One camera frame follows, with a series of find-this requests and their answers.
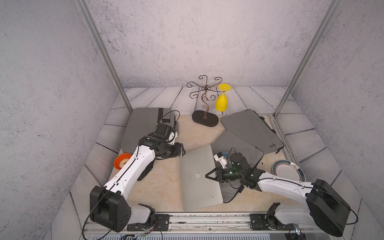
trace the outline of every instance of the black motor joint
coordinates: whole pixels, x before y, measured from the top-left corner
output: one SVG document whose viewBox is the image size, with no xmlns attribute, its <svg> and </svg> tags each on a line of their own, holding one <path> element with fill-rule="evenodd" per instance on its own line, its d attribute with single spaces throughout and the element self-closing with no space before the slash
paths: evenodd
<svg viewBox="0 0 384 240">
<path fill-rule="evenodd" d="M 260 175 L 265 172 L 264 170 L 251 167 L 248 164 L 247 159 L 239 152 L 231 154 L 231 156 L 229 156 L 229 160 L 230 162 L 228 165 L 232 166 L 231 168 L 223 169 L 219 166 L 207 173 L 205 177 L 221 183 L 228 183 L 239 179 L 242 185 L 245 185 L 250 189 L 261 191 L 257 182 L 259 181 Z M 214 172 L 216 172 L 216 177 L 210 177 L 209 175 Z"/>
<path fill-rule="evenodd" d="M 182 157 L 185 154 L 183 144 L 179 142 L 170 144 L 172 139 L 168 140 L 172 130 L 173 128 L 169 125 L 158 123 L 155 132 L 139 140 L 139 146 L 144 145 L 149 147 L 149 149 L 155 151 L 156 156 L 161 158 Z"/>
</svg>

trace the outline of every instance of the beige table surface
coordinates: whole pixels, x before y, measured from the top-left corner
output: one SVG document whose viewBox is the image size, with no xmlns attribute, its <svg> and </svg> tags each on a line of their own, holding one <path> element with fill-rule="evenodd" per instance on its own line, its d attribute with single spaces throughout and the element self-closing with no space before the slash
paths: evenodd
<svg viewBox="0 0 384 240">
<path fill-rule="evenodd" d="M 176 142 L 184 145 L 186 154 L 207 144 L 213 143 L 225 130 L 221 122 L 215 127 L 207 127 L 192 121 L 191 116 L 181 116 L 179 119 L 179 133 Z M 269 153 L 263 156 L 258 164 L 259 169 L 272 172 L 272 166 L 277 160 L 285 159 L 280 151 L 278 154 Z M 117 174 L 115 168 L 110 179 Z M 157 212 L 184 212 L 181 193 L 180 158 L 157 160 L 153 169 L 141 181 L 137 181 L 129 193 L 129 205 L 146 204 Z M 282 204 L 299 204 L 298 202 L 278 194 L 259 192 L 244 188 L 242 193 L 229 203 L 218 204 L 194 210 L 193 212 L 266 212 L 274 202 Z"/>
</svg>

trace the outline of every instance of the gray laptop sleeve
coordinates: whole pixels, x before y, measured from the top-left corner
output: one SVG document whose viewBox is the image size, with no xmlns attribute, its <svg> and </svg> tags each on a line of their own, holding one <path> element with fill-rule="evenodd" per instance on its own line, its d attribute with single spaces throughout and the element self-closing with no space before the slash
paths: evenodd
<svg viewBox="0 0 384 240">
<path fill-rule="evenodd" d="M 121 149 L 124 153 L 132 154 L 139 142 L 139 139 L 156 130 L 158 122 L 167 124 L 171 127 L 175 125 L 174 112 L 169 108 L 135 108 L 129 117 L 127 128 L 124 133 L 124 138 L 121 144 Z"/>
<path fill-rule="evenodd" d="M 233 147 L 236 152 L 240 152 L 246 159 L 248 164 L 251 167 L 254 167 L 256 163 L 263 157 L 263 152 L 259 149 L 253 147 L 249 143 L 241 140 L 239 137 L 235 136 L 230 131 L 224 131 L 212 144 L 212 153 L 213 155 L 218 152 L 229 154 L 231 148 Z M 216 167 L 221 166 L 219 162 L 215 162 Z M 243 189 L 239 180 L 232 181 L 231 183 L 220 183 L 221 195 L 223 197 L 223 202 L 230 202 L 238 192 L 241 192 Z"/>
<path fill-rule="evenodd" d="M 264 118 L 253 110 L 245 110 L 221 118 L 226 130 L 256 147 L 264 154 L 279 152 L 283 142 L 276 132 L 265 123 Z"/>
</svg>

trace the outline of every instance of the black cable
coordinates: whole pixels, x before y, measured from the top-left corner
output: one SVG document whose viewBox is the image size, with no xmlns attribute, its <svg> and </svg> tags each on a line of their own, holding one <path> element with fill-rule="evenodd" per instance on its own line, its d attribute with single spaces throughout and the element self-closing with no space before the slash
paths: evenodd
<svg viewBox="0 0 384 240">
<path fill-rule="evenodd" d="M 230 160 L 229 160 L 229 155 L 231 154 L 232 148 L 234 149 L 235 154 L 237 153 L 237 152 L 236 152 L 236 149 L 235 149 L 234 147 L 231 147 L 231 150 L 229 150 L 229 153 L 228 153 L 228 156 L 227 156 L 227 161 L 230 161 Z"/>
<path fill-rule="evenodd" d="M 139 147 L 140 147 L 140 140 L 139 140 L 139 142 L 137 143 L 137 153 L 136 153 L 136 157 L 137 157 L 137 155 L 139 154 Z"/>
<path fill-rule="evenodd" d="M 96 208 L 96 206 L 101 202 L 101 200 L 103 200 L 103 198 L 104 198 L 107 194 L 108 194 L 108 192 L 106 192 L 106 193 L 101 197 L 101 199 L 96 203 L 96 205 L 93 207 L 93 209 L 90 211 L 90 213 L 88 214 L 87 218 L 86 218 L 85 221 L 84 221 L 84 224 L 83 224 L 83 230 L 81 231 L 81 234 L 83 235 L 83 238 L 84 238 L 85 240 L 88 240 L 88 239 L 86 239 L 85 236 L 84 236 L 85 224 L 87 223 L 87 220 L 88 220 L 88 218 L 91 216 L 91 213 L 93 212 L 93 210 Z M 96 240 L 103 239 L 106 235 L 108 235 L 108 233 L 110 233 L 110 231 L 112 231 L 112 229 L 109 230 L 104 236 L 102 236 L 101 238 L 98 238 L 98 239 L 96 239 Z"/>
<path fill-rule="evenodd" d="M 327 191 L 324 191 L 324 190 L 321 190 L 321 189 L 317 189 L 317 188 L 314 188 L 314 187 L 306 187 L 306 186 L 303 186 L 303 185 L 300 185 L 298 184 L 297 182 L 292 182 L 292 181 L 288 181 L 288 180 L 285 180 L 285 179 L 275 179 L 275 178 L 270 178 L 270 177 L 267 177 L 267 178 L 263 178 L 263 179 L 260 179 L 260 180 L 264 180 L 264 179 L 272 179 L 272 180 L 280 180 L 280 181 L 284 181 L 284 182 L 290 182 L 290 183 L 293 183 L 293 184 L 296 184 L 302 188 L 310 188 L 310 189 L 314 189 L 314 190 L 317 190 L 317 191 L 321 191 L 321 192 L 325 192 L 326 194 L 328 194 L 329 196 L 333 197 L 333 199 L 337 200 L 338 202 L 340 202 L 341 204 L 343 204 L 349 211 L 352 211 L 353 214 L 356 216 L 356 221 L 353 222 L 353 223 L 346 223 L 345 225 L 352 225 L 352 224 L 355 224 L 359 221 L 359 217 L 358 215 L 355 213 L 354 210 L 352 210 L 349 206 L 347 206 L 344 202 L 342 202 L 341 200 L 339 200 L 337 197 L 335 197 L 334 195 L 330 194 L 329 192 Z"/>
<path fill-rule="evenodd" d="M 240 185 L 240 187 L 233 187 L 232 184 L 231 184 L 231 182 L 232 182 L 232 180 L 229 181 L 229 185 L 230 185 L 233 189 L 239 189 L 239 188 L 241 188 L 241 185 Z"/>
<path fill-rule="evenodd" d="M 259 165 L 260 161 L 262 160 L 263 157 L 260 158 L 259 161 L 257 161 L 256 165 L 254 167 L 257 167 L 257 165 Z"/>
<path fill-rule="evenodd" d="M 127 240 L 128 237 L 135 237 L 135 235 L 134 235 L 134 234 L 126 234 L 126 235 L 122 236 L 122 237 L 120 238 L 120 240 Z"/>
<path fill-rule="evenodd" d="M 161 233 L 161 240 L 163 240 L 163 233 L 161 232 L 161 230 L 157 226 L 154 226 L 154 227 L 157 228 L 160 231 L 160 233 Z"/>
<path fill-rule="evenodd" d="M 291 224 L 291 228 L 289 229 L 289 232 L 288 232 L 288 234 L 286 236 L 286 239 L 291 238 L 291 236 L 294 234 L 294 233 L 291 233 L 292 227 L 293 227 L 293 224 Z"/>
<path fill-rule="evenodd" d="M 166 113 L 166 114 L 160 119 L 160 121 L 163 120 L 163 118 L 164 118 L 167 114 L 169 114 L 169 113 L 171 113 L 171 112 L 178 112 L 178 113 L 179 113 L 179 117 L 178 117 L 177 120 L 176 120 L 176 122 L 177 122 L 177 121 L 179 120 L 179 118 L 180 118 L 180 112 L 179 112 L 178 110 L 172 110 L 172 111 Z"/>
</svg>

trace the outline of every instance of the white plate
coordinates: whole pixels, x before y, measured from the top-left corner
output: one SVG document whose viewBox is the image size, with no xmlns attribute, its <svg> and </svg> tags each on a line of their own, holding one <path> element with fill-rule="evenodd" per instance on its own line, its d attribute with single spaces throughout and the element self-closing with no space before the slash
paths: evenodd
<svg viewBox="0 0 384 240">
<path fill-rule="evenodd" d="M 303 170 L 293 162 L 279 160 L 272 167 L 272 172 L 278 177 L 283 177 L 293 181 L 305 182 Z"/>
</svg>

